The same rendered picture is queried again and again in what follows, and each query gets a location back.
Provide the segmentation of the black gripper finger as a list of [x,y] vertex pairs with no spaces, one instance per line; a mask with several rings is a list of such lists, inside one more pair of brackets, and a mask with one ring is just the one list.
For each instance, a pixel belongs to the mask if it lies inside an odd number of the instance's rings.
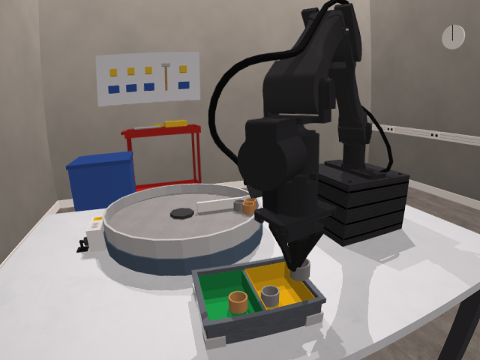
[[[298,264],[298,267],[301,268],[303,262],[305,261],[305,259],[307,258],[308,254],[312,251],[312,249],[314,248],[314,246],[316,245],[316,243],[320,240],[320,238],[322,237],[323,235],[323,231],[320,231],[320,232],[317,232],[317,233],[314,233],[314,234],[311,234],[309,235],[309,239],[308,239],[308,242],[307,242],[307,245],[306,245],[306,248],[304,249],[304,253],[301,257],[301,260]],[[288,243],[288,248],[289,248],[289,252],[290,252],[290,256],[291,256],[291,259],[293,258],[293,246]]]
[[268,228],[271,230],[272,235],[274,236],[275,240],[280,246],[280,249],[282,250],[288,269],[291,270],[292,272],[295,272],[302,258],[302,255],[305,251],[309,236],[290,242],[290,244],[292,245],[292,259],[291,259],[288,244],[284,244],[282,243],[282,241],[279,241],[277,239],[277,233],[272,231],[272,225],[268,224]]

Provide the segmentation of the green bin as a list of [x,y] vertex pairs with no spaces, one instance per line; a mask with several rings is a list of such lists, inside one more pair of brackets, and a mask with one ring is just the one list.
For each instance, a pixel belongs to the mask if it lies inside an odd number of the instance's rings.
[[[209,321],[263,311],[242,269],[200,275],[198,278]],[[234,291],[247,294],[247,310],[244,313],[232,313],[229,309],[228,297]]]

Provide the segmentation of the dark grey divided bin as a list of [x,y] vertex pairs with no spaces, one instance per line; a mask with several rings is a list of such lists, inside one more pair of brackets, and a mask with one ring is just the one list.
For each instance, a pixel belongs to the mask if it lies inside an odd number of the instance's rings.
[[[315,287],[309,278],[302,281],[302,283],[309,289],[315,298],[266,310],[245,269],[282,262],[286,262],[284,256],[233,265],[191,270],[199,310],[202,317],[202,324],[207,339],[225,336],[226,344],[233,344],[240,341],[261,338],[267,335],[273,335],[305,326],[306,317],[321,313],[322,304],[326,303],[326,297]],[[209,321],[198,276],[231,272],[241,269],[263,310],[255,313]]]

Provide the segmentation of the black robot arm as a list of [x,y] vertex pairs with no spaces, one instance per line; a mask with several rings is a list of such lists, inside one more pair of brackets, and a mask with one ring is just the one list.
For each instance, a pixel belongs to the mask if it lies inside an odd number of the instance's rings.
[[304,125],[331,122],[336,100],[343,160],[328,160],[325,165],[364,179],[386,177],[386,172],[365,164],[372,124],[356,83],[356,62],[361,60],[353,3],[337,4],[323,14],[298,55],[275,61],[265,75],[264,118],[247,120],[245,142],[238,151],[244,185],[251,199],[262,197],[263,208],[279,215],[279,186],[297,175],[309,180],[309,174],[319,172],[320,134]]

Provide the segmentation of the grey round turntable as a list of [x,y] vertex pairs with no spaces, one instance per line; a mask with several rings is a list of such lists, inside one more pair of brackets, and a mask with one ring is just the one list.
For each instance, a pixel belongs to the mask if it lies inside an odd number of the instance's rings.
[[107,248],[119,265],[158,276],[232,265],[251,254],[263,236],[254,213],[234,211],[233,201],[247,198],[248,191],[221,184],[141,190],[92,217],[76,252]]

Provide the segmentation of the grey metal bushing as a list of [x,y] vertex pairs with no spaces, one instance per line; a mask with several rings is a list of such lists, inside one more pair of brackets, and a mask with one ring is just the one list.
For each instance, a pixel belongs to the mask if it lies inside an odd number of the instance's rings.
[[242,203],[245,203],[243,199],[237,199],[233,201],[235,212],[242,212]]
[[309,259],[303,262],[301,268],[297,267],[296,271],[290,270],[290,277],[294,281],[306,281],[310,277],[311,262]]
[[264,286],[261,289],[261,299],[267,308],[273,308],[278,305],[279,295],[280,290],[276,286]]

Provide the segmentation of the yellow bin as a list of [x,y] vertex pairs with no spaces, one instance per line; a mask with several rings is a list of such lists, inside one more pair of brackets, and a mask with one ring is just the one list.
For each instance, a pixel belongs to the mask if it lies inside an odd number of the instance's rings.
[[[315,298],[301,281],[290,278],[290,270],[286,262],[246,268],[245,271],[260,299],[261,289],[265,286],[272,285],[280,290],[278,305],[275,307],[264,305],[266,310]],[[262,299],[261,301],[263,303]]]

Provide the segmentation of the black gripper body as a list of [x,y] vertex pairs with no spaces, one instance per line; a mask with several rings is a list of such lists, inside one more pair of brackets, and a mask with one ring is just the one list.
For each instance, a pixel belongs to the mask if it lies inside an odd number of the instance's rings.
[[[254,210],[254,220],[273,226],[277,239],[283,243],[294,242],[324,230],[317,222],[330,215],[336,216],[336,206],[317,199],[319,172],[296,175],[292,181],[279,186],[279,214],[266,208]],[[316,220],[316,222],[315,222]]]

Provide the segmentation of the bronze bushing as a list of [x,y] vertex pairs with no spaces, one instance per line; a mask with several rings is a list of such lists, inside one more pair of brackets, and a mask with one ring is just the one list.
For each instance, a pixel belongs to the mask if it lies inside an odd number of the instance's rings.
[[254,199],[254,198],[252,198],[252,199],[251,199],[251,198],[247,198],[247,199],[245,199],[244,201],[245,201],[245,202],[252,202],[252,203],[254,203],[254,209],[256,209],[256,199]]
[[242,203],[242,213],[245,215],[252,215],[254,213],[254,203],[253,202],[243,202]]
[[[234,314],[242,314],[248,309],[248,295],[235,291],[229,294],[229,310]],[[232,299],[232,300],[231,300]]]

